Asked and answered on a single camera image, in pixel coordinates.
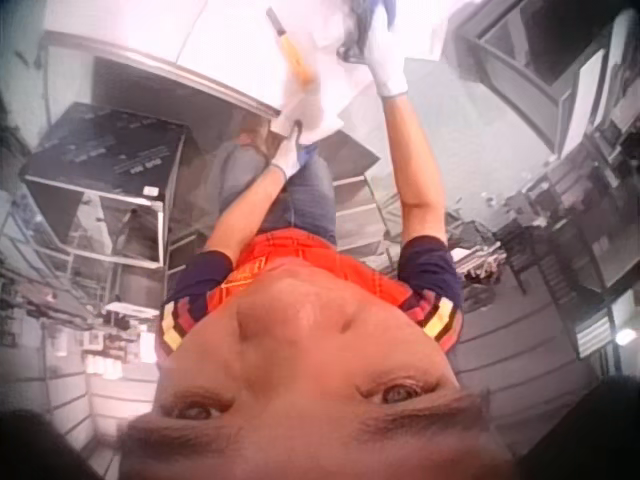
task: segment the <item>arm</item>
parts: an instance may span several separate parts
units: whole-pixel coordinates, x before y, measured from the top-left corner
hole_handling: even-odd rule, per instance
[[[429,143],[406,95],[404,57],[389,31],[387,3],[380,2],[375,8],[364,57],[382,97],[402,203],[402,240],[406,244],[430,235],[446,242],[444,189]]]
[[[440,171],[407,95],[383,98],[391,161],[402,204],[402,243],[431,235],[447,242]]]
[[[256,181],[218,219],[205,245],[206,251],[219,251],[235,265],[244,247],[255,237],[286,177],[270,165]]]
[[[258,233],[282,187],[308,160],[305,155],[298,155],[301,134],[302,124],[296,122],[271,165],[220,216],[207,240],[205,251],[222,252],[235,266],[242,250]]]

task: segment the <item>box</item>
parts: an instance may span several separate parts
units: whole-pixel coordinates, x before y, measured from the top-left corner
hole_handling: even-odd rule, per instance
[[[62,250],[141,268],[165,264],[183,125],[74,103],[24,181]]]

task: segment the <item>eyebrow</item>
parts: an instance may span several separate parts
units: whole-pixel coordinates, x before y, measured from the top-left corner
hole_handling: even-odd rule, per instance
[[[237,441],[238,429],[190,422],[140,417],[131,422],[120,437],[120,447],[131,456],[170,461],[194,456],[222,456]]]
[[[483,408],[473,398],[423,408],[406,409],[361,422],[358,436],[364,441],[380,441],[394,436],[422,436],[433,432],[482,430]]]

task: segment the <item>eye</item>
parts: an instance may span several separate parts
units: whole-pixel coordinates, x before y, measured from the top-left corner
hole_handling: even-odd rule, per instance
[[[382,391],[382,403],[402,403],[420,397],[423,393],[423,390],[415,385],[392,385]]]
[[[209,420],[219,417],[221,412],[200,402],[190,402],[185,405],[177,406],[169,415],[179,420]]]

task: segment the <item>man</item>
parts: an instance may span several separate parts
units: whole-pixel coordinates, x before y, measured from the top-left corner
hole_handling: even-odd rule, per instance
[[[440,174],[378,7],[366,60],[402,202],[398,281],[339,255],[333,188],[296,125],[225,153],[223,213],[167,299],[153,412],[124,478],[505,478],[445,352],[462,295]]]

